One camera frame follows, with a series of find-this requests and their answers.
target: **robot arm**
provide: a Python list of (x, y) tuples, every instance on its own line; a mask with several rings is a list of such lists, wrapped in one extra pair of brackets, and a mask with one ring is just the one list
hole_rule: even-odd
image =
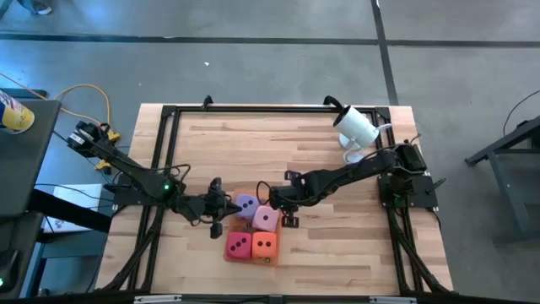
[(287, 171), (285, 179), (290, 180), (291, 185), (270, 187), (269, 203), (273, 209), (281, 209), (286, 215), (283, 226), (298, 227), (298, 218), (292, 214), (298, 211), (299, 206), (314, 206), (341, 186), (379, 174), (391, 174), (395, 193), (406, 195), (418, 191), (413, 189), (412, 181), (425, 178), (426, 169), (418, 146), (398, 144), (377, 150), (358, 163), (333, 171), (316, 170), (305, 174)]
[[(103, 129), (92, 123), (79, 122), (67, 142), (70, 148), (82, 156), (105, 160), (128, 177), (128, 185), (107, 187), (115, 193), (131, 194), (132, 199), (127, 204), (164, 207), (182, 214), (190, 222), (200, 220), (212, 224), (212, 238), (221, 236), (223, 229), (220, 221), (225, 216), (241, 211), (221, 190), (221, 179), (215, 178), (206, 194), (186, 195), (186, 184), (169, 173), (171, 168), (150, 169), (140, 166), (114, 147), (106, 136), (107, 131), (106, 125)], [(212, 221), (202, 220), (202, 215), (211, 216)]]

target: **dice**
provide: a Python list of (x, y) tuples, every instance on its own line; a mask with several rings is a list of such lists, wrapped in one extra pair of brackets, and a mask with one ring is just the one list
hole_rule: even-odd
[(273, 232), (258, 231), (253, 234), (251, 255), (254, 258), (275, 258), (278, 256), (278, 239)]
[(246, 220), (253, 220), (255, 212), (260, 206), (257, 198), (248, 194), (239, 194), (236, 197), (235, 204), (242, 208), (242, 211), (237, 213), (236, 216)]
[(227, 257), (251, 258), (251, 234), (230, 232), (227, 236)]
[(264, 231), (274, 232), (276, 230), (278, 218), (279, 211), (268, 206), (261, 206), (255, 211), (253, 227)]

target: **concrete floor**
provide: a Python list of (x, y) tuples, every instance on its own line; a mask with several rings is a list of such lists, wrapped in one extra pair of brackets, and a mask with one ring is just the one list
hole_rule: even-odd
[[(527, 0), (380, 0), (389, 39), (538, 41), (540, 4)], [(72, 0), (53, 3), (49, 16), (31, 16), (13, 3), (3, 32), (227, 37), (376, 38), (369, 0)], [(540, 89), (537, 49), (389, 48), (400, 105), (412, 106), (425, 159), (439, 188), (442, 234), (456, 291), (473, 296), (540, 301), (539, 246), (495, 248), (512, 222), (489, 164), (463, 159), (502, 136), (511, 107)], [(0, 41), (2, 71), (56, 94), (96, 84), (112, 101), (112, 122), (129, 145), (142, 102), (320, 104), (334, 95), (351, 104), (388, 105), (378, 46), (123, 44)], [(0, 79), (0, 87), (14, 87)], [(74, 91), (66, 107), (103, 119), (100, 95)], [(530, 100), (513, 128), (540, 112)], [(57, 131), (77, 119), (61, 114)], [(53, 139), (39, 182), (103, 182), (90, 164)], [(43, 285), (80, 290), (91, 267), (57, 286), (55, 269)]]

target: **pink die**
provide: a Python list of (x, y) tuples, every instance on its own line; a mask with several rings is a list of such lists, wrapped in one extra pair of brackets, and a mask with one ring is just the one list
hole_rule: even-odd
[(251, 258), (251, 234), (230, 232), (227, 236), (227, 257)]
[(279, 212), (268, 206), (261, 206), (255, 211), (253, 218), (253, 227), (274, 232), (278, 223)]

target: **butcher block tabletop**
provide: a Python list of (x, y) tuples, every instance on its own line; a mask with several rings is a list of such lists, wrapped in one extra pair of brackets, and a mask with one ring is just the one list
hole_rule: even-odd
[[(142, 104), (129, 156), (150, 167), (163, 104)], [(417, 135), (413, 110), (390, 106), (397, 143)], [(214, 177), (223, 189), (254, 190), (259, 181), (287, 185), (287, 170), (307, 172), (343, 166), (343, 149), (332, 127), (337, 114), (269, 112), (182, 113), (173, 165), (190, 164), (184, 183), (189, 194), (205, 193)], [(169, 121), (161, 155), (164, 165)], [(111, 223), (97, 287), (109, 283), (132, 253), (142, 207), (129, 206)], [(386, 211), (376, 177), (339, 188), (297, 213), (300, 228), (283, 228), (277, 267), (230, 263), (223, 258), (224, 234), (210, 239), (209, 225), (192, 227), (179, 214), (165, 213), (156, 258), (153, 293), (398, 295)], [(435, 216), (411, 209), (419, 256), (448, 289), (452, 288)], [(148, 250), (142, 258), (143, 281)], [(410, 263), (403, 258), (408, 283)]]

